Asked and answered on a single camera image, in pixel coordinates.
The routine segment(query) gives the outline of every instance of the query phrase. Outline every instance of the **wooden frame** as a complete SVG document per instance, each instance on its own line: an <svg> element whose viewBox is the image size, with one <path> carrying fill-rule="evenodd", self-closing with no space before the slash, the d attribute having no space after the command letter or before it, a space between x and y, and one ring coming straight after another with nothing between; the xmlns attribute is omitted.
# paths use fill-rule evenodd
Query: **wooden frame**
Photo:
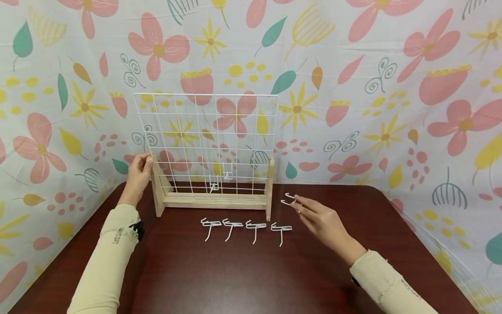
<svg viewBox="0 0 502 314"><path fill-rule="evenodd" d="M157 158L152 155L154 166L152 171L152 189L155 201L155 214L160 217L166 207L181 208L221 208L232 210L265 210L265 218L270 221L272 214L272 187L274 185L275 162L270 159L265 182L265 194L249 195L248 199L239 199L241 194L230 193L182 193L174 192L167 177L163 175ZM203 198L191 198L190 196L203 196Z"/></svg>

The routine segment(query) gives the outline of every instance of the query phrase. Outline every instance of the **long sleeve shirt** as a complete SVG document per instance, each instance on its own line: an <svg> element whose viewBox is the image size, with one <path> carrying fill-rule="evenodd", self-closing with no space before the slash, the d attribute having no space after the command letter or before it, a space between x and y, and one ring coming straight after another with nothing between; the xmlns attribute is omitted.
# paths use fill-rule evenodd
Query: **long sleeve shirt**
<svg viewBox="0 0 502 314"><path fill-rule="evenodd" d="M80 278L68 314L115 314L129 258L138 243L131 228L140 221L131 205L110 211ZM387 314L438 314L379 253L367 251L350 273Z"/></svg>

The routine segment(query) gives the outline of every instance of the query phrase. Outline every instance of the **hook hanging on grid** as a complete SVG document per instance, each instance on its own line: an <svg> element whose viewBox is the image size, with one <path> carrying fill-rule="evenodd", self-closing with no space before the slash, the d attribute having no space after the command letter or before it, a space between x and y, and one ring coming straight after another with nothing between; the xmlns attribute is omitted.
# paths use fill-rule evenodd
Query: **hook hanging on grid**
<svg viewBox="0 0 502 314"><path fill-rule="evenodd" d="M219 221L213 221L213 222L209 222L209 221L204 221L206 220L207 218L204 218L200 221L200 223L204 226L204 227L209 227L209 232L207 233L207 238L206 240L204 240L204 242L207 242L207 240L209 240L209 237L211 236L211 229L213 227L216 227L216 226L221 226L221 222Z"/></svg>
<svg viewBox="0 0 502 314"><path fill-rule="evenodd" d="M228 221L228 218L223 219L222 222L225 227L230 227L230 232L228 233L228 237L226 237L225 242L227 242L228 239L230 239L230 235L232 234L233 227L243 227L244 226L242 223L231 223L230 221Z"/></svg>
<svg viewBox="0 0 502 314"><path fill-rule="evenodd" d="M256 233L258 229L266 228L267 224L251 224L251 220L246 221L246 229L254 229L255 230L255 240L253 241L253 245L256 243Z"/></svg>
<svg viewBox="0 0 502 314"><path fill-rule="evenodd" d="M292 226L279 226L279 227L277 227L276 225L277 225L277 223L273 223L270 226L270 230L281 232L281 243L279 244L279 247L282 247L282 242L283 242L282 231L291 231L291 230L293 230L293 227Z"/></svg>

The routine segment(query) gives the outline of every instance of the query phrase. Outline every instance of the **white wire grid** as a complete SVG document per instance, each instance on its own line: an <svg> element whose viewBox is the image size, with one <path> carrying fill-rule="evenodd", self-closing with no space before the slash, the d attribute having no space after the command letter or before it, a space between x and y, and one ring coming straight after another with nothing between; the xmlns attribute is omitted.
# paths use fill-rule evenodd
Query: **white wire grid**
<svg viewBox="0 0 502 314"><path fill-rule="evenodd" d="M269 162L276 142L278 95L153 92L134 93L133 97L145 138L154 135L157 139L145 141L149 151L157 156L156 163L161 169L171 169L171 173L157 174L167 177L178 192L170 196L256 200L256 195L265 194ZM250 113L246 112L249 111L246 103L253 101L246 97L256 98L256 108ZM204 105L197 105L197 98L203 99L199 103ZM218 110L216 104L220 101L232 102L234 112L224 110L229 106ZM228 121L233 123L221 130L223 120L220 119L226 120L222 128L228 126ZM245 128L238 130L238 124ZM164 153L167 160L161 158L162 151L170 153Z"/></svg>

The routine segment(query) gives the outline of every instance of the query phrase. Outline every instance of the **wooden table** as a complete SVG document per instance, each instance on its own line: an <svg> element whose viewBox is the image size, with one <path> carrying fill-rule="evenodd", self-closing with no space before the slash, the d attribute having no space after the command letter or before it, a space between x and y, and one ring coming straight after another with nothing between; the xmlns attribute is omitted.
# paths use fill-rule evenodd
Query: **wooden table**
<svg viewBox="0 0 502 314"><path fill-rule="evenodd" d="M64 313L70 304L100 228L123 189L118 187L11 313ZM280 203L284 193L317 199L335 208L347 231L380 252L441 314L475 314L387 199L369 186L274 185L272 221L293 226L208 228L200 220L265 222L263 211L169 209L154 214L151 188L138 205L146 235L125 274L119 313L382 313L352 281L348 268L310 235L297 214Z"/></svg>

